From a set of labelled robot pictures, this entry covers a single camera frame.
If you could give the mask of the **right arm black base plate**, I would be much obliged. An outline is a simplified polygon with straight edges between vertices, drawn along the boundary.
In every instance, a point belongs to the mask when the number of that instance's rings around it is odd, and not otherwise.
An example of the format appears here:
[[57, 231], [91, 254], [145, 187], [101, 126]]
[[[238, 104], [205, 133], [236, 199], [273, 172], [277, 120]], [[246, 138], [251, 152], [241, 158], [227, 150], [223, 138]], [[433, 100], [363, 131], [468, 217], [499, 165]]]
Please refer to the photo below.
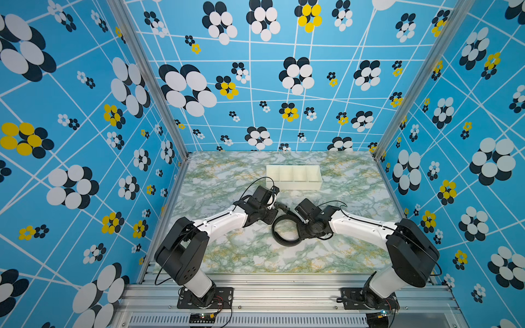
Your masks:
[[346, 310], [398, 310], [399, 304], [396, 295], [382, 299], [373, 292], [363, 291], [362, 288], [341, 288], [340, 297], [336, 299]]

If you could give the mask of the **black leather belt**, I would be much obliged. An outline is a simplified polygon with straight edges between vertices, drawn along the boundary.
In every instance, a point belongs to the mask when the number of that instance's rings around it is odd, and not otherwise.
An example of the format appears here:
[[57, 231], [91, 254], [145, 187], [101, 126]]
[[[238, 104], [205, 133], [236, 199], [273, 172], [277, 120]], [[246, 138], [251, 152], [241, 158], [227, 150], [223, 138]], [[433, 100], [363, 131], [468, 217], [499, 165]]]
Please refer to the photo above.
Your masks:
[[285, 204], [277, 202], [276, 209], [280, 213], [272, 224], [274, 240], [284, 247], [294, 247], [302, 242], [301, 227], [303, 221]]

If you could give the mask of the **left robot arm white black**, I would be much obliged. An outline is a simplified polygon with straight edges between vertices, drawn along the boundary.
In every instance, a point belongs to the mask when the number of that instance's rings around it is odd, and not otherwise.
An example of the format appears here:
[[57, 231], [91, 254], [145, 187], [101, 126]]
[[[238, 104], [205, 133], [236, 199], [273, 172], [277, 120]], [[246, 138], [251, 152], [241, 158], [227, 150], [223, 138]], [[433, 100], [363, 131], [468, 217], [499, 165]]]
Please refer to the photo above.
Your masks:
[[252, 195], [243, 195], [222, 212], [191, 221], [176, 220], [154, 254], [154, 260], [170, 279], [187, 291], [191, 303], [207, 308], [222, 299], [216, 284], [202, 270], [201, 264], [212, 241], [258, 221], [272, 225], [278, 214], [276, 200], [280, 190], [258, 186]]

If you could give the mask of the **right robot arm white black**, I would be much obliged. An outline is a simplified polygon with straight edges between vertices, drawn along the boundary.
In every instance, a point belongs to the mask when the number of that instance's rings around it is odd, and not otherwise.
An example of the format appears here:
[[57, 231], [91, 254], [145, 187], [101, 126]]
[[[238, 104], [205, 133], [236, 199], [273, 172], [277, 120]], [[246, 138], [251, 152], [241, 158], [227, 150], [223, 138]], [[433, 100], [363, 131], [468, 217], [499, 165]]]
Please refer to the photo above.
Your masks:
[[424, 288], [438, 264], [440, 253], [425, 233], [409, 219], [382, 222], [327, 205], [320, 208], [304, 199], [295, 207], [303, 224], [300, 239], [344, 235], [373, 244], [386, 252], [390, 264], [373, 273], [355, 296], [366, 308], [376, 309], [406, 287]]

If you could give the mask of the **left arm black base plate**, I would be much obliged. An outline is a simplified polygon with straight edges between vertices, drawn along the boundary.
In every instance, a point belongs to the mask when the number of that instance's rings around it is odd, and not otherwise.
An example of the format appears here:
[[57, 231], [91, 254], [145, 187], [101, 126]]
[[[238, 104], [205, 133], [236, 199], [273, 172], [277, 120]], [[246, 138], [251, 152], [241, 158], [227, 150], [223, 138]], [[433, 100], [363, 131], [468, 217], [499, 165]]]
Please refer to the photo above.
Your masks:
[[197, 309], [231, 309], [234, 297], [234, 288], [212, 286], [203, 297], [197, 297], [188, 288], [179, 289], [177, 308], [182, 310]]

